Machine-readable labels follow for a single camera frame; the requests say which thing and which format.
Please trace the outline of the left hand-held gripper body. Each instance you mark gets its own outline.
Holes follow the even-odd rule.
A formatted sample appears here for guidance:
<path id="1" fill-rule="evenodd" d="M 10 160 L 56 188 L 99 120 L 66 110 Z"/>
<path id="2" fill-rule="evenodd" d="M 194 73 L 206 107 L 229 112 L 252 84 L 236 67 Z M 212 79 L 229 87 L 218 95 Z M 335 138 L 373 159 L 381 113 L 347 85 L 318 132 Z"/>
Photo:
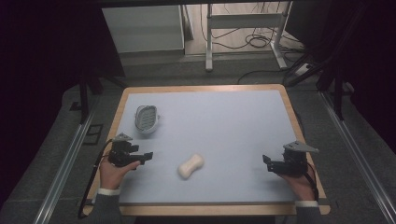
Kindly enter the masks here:
<path id="1" fill-rule="evenodd" d="M 133 138 L 125 133 L 120 133 L 112 139 L 112 147 L 108 153 L 108 160 L 117 167 L 126 166 L 138 159 L 129 153 Z"/>

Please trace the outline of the black metal stand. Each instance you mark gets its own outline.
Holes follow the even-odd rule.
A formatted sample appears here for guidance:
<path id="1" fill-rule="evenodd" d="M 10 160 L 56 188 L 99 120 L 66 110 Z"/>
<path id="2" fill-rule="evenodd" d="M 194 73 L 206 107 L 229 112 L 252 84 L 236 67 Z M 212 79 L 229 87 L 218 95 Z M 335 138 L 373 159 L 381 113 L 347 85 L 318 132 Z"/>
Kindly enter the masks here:
<path id="1" fill-rule="evenodd" d="M 300 76 L 287 81 L 285 83 L 286 87 L 294 87 L 303 80 L 321 73 L 316 83 L 316 88 L 318 91 L 327 91 L 330 86 L 333 86 L 332 93 L 332 109 L 336 117 L 340 120 L 344 120 L 342 113 L 342 98 L 344 96 L 344 76 L 342 72 L 340 52 L 333 52 L 326 60 L 316 65 L 313 65 L 306 72 L 302 73 Z"/>
<path id="2" fill-rule="evenodd" d="M 88 121 L 89 115 L 93 111 L 93 105 L 91 100 L 89 99 L 89 93 L 91 93 L 93 96 L 97 96 L 101 95 L 104 92 L 104 86 L 101 82 L 102 79 L 105 79 L 115 84 L 123 90 L 128 88 L 128 85 L 125 82 L 110 75 L 101 75 L 97 77 L 82 74 L 79 78 L 78 83 L 81 111 L 80 124 L 86 123 Z"/>

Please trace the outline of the white cabinet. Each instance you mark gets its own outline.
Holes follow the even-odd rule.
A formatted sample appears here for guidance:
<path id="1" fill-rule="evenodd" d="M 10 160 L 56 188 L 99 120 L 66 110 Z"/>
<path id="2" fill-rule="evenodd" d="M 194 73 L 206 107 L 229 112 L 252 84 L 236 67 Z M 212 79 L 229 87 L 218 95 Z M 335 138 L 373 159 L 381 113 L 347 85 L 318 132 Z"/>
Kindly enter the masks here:
<path id="1" fill-rule="evenodd" d="M 181 6 L 103 8 L 118 53 L 184 49 Z"/>

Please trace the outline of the cream soap bar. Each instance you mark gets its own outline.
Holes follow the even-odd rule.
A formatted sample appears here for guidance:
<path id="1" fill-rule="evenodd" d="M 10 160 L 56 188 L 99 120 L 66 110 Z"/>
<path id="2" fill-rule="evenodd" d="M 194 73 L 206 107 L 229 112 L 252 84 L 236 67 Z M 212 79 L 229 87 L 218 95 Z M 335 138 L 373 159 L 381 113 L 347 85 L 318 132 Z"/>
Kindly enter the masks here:
<path id="1" fill-rule="evenodd" d="M 187 161 L 177 167 L 178 174 L 188 179 L 193 172 L 200 169 L 205 164 L 204 158 L 199 154 L 193 154 Z"/>

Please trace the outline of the person's left hand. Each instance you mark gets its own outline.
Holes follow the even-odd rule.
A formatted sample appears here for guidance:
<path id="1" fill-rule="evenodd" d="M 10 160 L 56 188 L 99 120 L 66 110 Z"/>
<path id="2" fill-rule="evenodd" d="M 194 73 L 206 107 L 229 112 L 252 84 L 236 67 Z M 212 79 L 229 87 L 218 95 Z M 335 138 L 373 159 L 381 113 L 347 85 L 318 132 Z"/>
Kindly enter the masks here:
<path id="1" fill-rule="evenodd" d="M 132 162 L 123 167 L 117 167 L 109 162 L 108 157 L 103 157 L 100 163 L 100 187 L 102 189 L 118 189 L 122 179 L 127 173 L 135 170 L 140 161 Z"/>

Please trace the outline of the person's right hand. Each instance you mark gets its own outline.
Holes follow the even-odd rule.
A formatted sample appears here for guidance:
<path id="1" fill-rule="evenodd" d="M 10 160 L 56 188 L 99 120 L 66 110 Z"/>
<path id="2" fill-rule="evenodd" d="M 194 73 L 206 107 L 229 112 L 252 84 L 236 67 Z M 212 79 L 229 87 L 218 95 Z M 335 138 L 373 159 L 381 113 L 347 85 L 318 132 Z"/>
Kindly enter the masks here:
<path id="1" fill-rule="evenodd" d="M 292 177 L 289 175 L 280 175 L 290 186 L 291 190 L 300 201 L 314 201 L 315 192 L 310 182 L 305 176 Z"/>

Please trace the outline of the white power strip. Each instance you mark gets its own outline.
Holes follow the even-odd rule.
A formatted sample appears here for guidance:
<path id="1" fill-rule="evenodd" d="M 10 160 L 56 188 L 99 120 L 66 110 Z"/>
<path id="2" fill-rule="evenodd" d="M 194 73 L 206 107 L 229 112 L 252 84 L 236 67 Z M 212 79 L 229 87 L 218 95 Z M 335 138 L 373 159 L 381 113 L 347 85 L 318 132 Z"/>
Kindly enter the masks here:
<path id="1" fill-rule="evenodd" d="M 312 67 L 312 65 L 310 63 L 304 63 L 303 65 L 301 65 L 295 72 L 294 75 L 295 76 L 301 76 L 303 75 L 305 72 L 307 72 L 310 68 Z"/>

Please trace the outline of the white metal desk frame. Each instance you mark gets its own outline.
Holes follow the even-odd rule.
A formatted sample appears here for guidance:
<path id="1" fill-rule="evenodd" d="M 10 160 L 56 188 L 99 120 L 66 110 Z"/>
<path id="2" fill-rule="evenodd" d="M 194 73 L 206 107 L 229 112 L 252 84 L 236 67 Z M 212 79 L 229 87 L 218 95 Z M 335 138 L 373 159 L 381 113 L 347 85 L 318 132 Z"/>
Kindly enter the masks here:
<path id="1" fill-rule="evenodd" d="M 279 43 L 290 12 L 291 1 L 288 1 L 279 13 L 251 13 L 251 14 L 219 14 L 212 13 L 212 5 L 206 6 L 206 51 L 205 70 L 213 70 L 212 31 L 233 28 L 275 28 L 275 39 L 270 42 L 272 52 L 280 69 L 286 69 L 287 64 L 280 52 Z"/>

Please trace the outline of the aluminium rail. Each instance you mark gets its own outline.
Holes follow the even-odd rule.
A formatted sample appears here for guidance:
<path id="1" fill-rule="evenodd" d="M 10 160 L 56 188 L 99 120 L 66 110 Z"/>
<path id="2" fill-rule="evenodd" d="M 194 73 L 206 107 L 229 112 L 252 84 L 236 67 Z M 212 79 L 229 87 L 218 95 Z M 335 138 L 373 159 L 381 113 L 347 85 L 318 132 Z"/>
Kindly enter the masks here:
<path id="1" fill-rule="evenodd" d="M 352 157 L 352 160 L 356 163 L 361 176 L 363 177 L 369 190 L 372 192 L 379 209 L 381 210 L 383 216 L 385 217 L 388 224 L 396 224 L 396 206 L 394 205 L 392 199 L 389 197 L 383 185 L 380 183 L 376 177 L 374 171 L 370 167 L 368 161 L 364 158 L 361 148 L 358 146 L 353 135 L 347 127 L 344 120 L 335 112 L 335 106 L 332 102 L 330 96 L 324 92 L 318 94 L 325 105 L 335 128 L 340 133 L 344 144 Z"/>
<path id="2" fill-rule="evenodd" d="M 49 224 L 50 218 L 54 212 L 57 202 L 60 199 L 66 180 L 71 172 L 76 157 L 79 153 L 83 139 L 91 125 L 94 113 L 90 112 L 87 118 L 78 125 L 77 131 L 75 132 L 72 142 L 66 150 L 65 156 L 61 162 L 61 165 L 49 187 L 46 197 L 41 204 L 33 224 Z"/>

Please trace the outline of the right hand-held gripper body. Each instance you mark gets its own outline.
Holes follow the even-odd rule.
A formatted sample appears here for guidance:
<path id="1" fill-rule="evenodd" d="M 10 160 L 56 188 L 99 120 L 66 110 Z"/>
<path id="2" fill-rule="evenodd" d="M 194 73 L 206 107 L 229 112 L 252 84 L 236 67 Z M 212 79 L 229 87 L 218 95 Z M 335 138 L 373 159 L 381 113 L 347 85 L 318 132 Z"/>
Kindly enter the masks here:
<path id="1" fill-rule="evenodd" d="M 276 173 L 293 177 L 300 177 L 307 172 L 307 153 L 319 153 L 317 148 L 301 141 L 288 143 L 283 148 L 283 161 L 276 166 Z"/>

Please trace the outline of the small mesh strainer basket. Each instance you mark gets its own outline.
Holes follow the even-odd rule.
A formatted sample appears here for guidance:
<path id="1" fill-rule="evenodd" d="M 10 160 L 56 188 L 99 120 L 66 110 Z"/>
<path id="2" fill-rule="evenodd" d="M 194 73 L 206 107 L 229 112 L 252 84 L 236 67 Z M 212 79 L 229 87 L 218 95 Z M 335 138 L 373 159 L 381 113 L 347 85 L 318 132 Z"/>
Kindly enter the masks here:
<path id="1" fill-rule="evenodd" d="M 155 105 L 141 105 L 136 109 L 134 126 L 142 134 L 154 133 L 158 128 L 159 118 Z"/>

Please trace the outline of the pale blue table mat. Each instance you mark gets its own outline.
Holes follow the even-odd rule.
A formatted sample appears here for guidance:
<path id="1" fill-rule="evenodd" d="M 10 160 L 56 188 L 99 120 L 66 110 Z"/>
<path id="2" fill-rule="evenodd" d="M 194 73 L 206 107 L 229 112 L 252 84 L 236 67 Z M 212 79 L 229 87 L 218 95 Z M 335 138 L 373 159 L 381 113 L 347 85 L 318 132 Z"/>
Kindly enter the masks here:
<path id="1" fill-rule="evenodd" d="M 155 105 L 154 133 L 134 126 L 136 109 Z M 268 172 L 262 156 L 282 158 L 295 140 L 278 91 L 140 93 L 127 98 L 119 132 L 153 157 L 124 177 L 122 203 L 272 203 L 295 199 L 288 184 Z M 177 167 L 193 154 L 205 164 L 182 178 Z"/>

